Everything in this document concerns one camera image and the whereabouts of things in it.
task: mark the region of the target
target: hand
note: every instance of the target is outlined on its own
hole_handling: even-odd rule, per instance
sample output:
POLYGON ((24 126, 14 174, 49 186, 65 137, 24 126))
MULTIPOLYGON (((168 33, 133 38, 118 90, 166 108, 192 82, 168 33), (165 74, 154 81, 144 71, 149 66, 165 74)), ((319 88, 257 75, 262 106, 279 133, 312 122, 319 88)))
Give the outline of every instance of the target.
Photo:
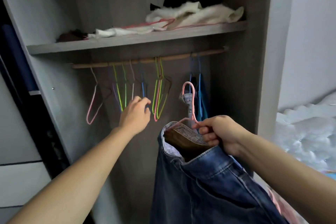
POLYGON ((121 113, 119 128, 130 132, 132 137, 145 129, 151 118, 151 112, 145 106, 150 104, 148 98, 134 97, 121 113))
POLYGON ((239 156, 241 141, 252 135, 252 133, 225 115, 205 119, 194 124, 192 128, 199 128, 199 133, 203 135, 203 140, 209 146, 218 145, 219 140, 222 140, 225 152, 233 156, 239 156))

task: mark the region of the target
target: gray garment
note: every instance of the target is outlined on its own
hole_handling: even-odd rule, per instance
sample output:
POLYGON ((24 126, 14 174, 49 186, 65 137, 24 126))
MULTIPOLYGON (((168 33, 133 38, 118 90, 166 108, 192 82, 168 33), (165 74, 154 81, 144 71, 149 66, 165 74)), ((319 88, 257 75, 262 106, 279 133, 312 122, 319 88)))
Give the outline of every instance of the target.
MULTIPOLYGON (((193 114, 192 114, 192 106, 193 106, 192 99, 193 99, 193 94, 192 93, 185 93, 183 95, 182 94, 180 95, 180 100, 182 100, 188 106, 188 118, 190 118, 190 119, 193 117, 193 114)), ((195 124, 195 121, 188 120, 188 121, 186 121, 185 124, 189 128, 191 128, 191 126, 195 124)))

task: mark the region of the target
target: person's left arm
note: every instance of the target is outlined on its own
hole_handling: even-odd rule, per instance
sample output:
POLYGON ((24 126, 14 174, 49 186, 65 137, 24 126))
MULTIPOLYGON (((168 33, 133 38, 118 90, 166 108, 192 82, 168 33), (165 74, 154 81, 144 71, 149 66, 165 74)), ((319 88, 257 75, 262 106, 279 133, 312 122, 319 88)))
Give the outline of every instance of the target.
POLYGON ((116 160, 150 120, 147 98, 135 97, 119 127, 33 197, 8 224, 83 223, 116 160))

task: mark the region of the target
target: forearm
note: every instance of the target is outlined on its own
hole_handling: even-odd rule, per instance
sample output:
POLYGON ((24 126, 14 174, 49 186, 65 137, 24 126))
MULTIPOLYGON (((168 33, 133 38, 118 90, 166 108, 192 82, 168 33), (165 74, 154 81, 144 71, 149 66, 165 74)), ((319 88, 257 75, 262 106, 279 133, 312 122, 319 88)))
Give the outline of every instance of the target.
POLYGON ((9 224, 83 223, 132 135, 119 128, 37 194, 9 224))
POLYGON ((335 222, 336 181, 261 137, 244 138, 241 145, 240 157, 307 221, 335 222))

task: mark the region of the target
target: person's left hand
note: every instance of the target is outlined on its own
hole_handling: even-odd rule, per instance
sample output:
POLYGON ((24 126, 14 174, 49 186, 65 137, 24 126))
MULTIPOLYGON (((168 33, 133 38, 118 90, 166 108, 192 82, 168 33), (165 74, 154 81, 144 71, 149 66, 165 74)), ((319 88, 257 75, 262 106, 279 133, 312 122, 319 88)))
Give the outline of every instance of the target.
POLYGON ((145 109, 145 106, 150 103, 148 98, 134 97, 121 113, 119 127, 126 129, 132 136, 143 131, 151 118, 149 108, 145 109))

